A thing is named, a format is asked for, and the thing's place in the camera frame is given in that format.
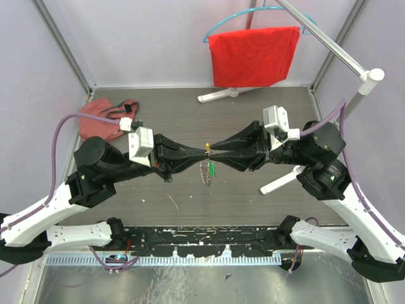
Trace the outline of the large keyring with yellow grip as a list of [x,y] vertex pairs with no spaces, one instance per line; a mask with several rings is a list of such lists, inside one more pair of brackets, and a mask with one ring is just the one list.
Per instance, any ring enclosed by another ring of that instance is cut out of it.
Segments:
[[210,145],[208,142],[205,145],[205,154],[206,154],[207,158],[200,162],[199,169],[200,169],[202,183],[205,186],[210,187],[212,185],[212,180],[214,177],[210,176],[210,174],[209,174],[208,162],[211,160],[210,156],[212,154],[212,151],[210,149]]

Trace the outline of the key with green tag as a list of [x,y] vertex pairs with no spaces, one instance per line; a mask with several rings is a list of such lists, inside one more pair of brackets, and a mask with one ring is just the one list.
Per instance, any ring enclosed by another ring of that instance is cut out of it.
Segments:
[[214,162],[210,160],[208,162],[208,165],[209,165],[209,174],[210,174],[210,176],[215,177],[216,176],[216,168],[215,168]]

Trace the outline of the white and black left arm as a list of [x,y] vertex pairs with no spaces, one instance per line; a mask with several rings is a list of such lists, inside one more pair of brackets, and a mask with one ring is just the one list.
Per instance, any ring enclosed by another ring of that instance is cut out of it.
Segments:
[[156,174],[170,182],[208,158],[203,149],[174,142],[161,134],[130,133],[128,152],[100,137],[85,140],[74,153],[76,171],[49,196],[13,215],[1,214],[1,261],[12,265],[33,262],[46,251],[95,246],[123,249],[127,233],[116,217],[94,225],[60,226],[59,223],[85,212],[116,194],[115,184]]

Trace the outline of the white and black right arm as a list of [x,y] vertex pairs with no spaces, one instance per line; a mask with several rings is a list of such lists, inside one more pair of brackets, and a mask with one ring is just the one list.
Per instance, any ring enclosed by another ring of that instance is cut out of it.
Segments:
[[332,123],[300,139],[289,139],[280,129],[257,120],[232,137],[211,145],[211,159],[240,172],[255,171],[266,163],[298,165],[302,188],[324,202],[351,227],[352,232],[330,231],[288,215],[277,227],[280,246],[309,246],[335,255],[373,282],[404,280],[404,235],[373,209],[339,161],[346,142]]

